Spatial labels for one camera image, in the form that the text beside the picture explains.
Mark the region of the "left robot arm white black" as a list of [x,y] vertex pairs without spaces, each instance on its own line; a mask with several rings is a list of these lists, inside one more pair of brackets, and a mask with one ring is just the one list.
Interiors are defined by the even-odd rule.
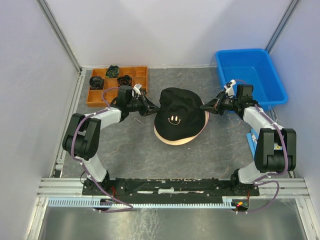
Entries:
[[133,87],[108,88],[102,92],[102,99],[105,100],[107,93],[115,90],[117,96],[111,103],[107,102],[103,110],[90,114],[74,113],[62,141],[63,150],[80,163],[99,195],[106,195],[111,189],[109,173],[97,155],[101,130],[124,121],[130,113],[138,112],[145,117],[160,110],[149,100],[139,83]]

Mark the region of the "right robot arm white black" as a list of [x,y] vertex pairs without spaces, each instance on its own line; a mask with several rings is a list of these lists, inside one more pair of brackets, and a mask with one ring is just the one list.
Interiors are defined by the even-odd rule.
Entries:
[[251,84],[239,84],[234,90],[229,82],[213,100],[200,107],[220,116],[232,111],[258,134],[253,162],[240,168],[237,178],[229,183],[231,193],[236,196],[246,192],[248,184],[283,175],[297,165],[296,131],[273,121],[253,98],[253,90]]

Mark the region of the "rolled black belt centre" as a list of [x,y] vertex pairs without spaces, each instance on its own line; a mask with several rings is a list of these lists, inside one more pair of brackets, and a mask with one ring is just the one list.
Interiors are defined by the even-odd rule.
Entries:
[[117,85],[120,86],[132,86],[132,77],[129,75],[123,75],[117,78]]

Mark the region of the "rolled black belt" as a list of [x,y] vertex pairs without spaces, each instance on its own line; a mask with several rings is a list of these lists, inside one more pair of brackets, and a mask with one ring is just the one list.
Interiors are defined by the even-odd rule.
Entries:
[[120,86],[132,86],[132,77],[129,75],[123,75],[117,78],[117,85]]
[[120,73],[120,67],[117,65],[110,65],[106,72],[105,77],[108,79],[118,78]]
[[90,90],[102,90],[104,88],[104,81],[101,76],[92,76],[89,79]]

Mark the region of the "blue cloth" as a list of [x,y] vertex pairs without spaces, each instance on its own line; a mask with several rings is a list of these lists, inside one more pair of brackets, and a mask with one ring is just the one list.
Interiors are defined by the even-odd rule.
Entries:
[[255,157],[255,152],[258,143],[259,134],[252,128],[249,133],[246,134],[246,139],[252,154],[252,157]]

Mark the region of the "rolled black belt top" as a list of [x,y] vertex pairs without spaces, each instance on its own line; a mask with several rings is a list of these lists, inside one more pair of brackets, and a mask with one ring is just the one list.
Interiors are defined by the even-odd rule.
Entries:
[[108,79],[118,78],[120,73],[120,67],[117,65],[110,65],[106,72],[105,77]]

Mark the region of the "blue plastic bin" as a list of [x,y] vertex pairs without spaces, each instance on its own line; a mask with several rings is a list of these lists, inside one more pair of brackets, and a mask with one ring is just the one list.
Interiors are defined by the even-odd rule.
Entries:
[[252,96],[265,111],[288,101],[285,87],[269,53],[262,48],[219,50],[215,53],[220,88],[231,80],[253,85]]

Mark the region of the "rolled black belt left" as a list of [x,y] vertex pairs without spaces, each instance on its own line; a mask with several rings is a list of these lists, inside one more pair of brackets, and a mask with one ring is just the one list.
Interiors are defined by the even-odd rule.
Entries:
[[104,81],[101,76],[92,76],[89,79],[90,90],[102,90],[104,88]]

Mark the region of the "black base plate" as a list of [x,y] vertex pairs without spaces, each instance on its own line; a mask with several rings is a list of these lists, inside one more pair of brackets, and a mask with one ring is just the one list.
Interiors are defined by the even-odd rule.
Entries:
[[102,184],[104,190],[128,204],[220,204],[222,197],[257,197],[253,184],[217,178],[138,179],[116,178]]

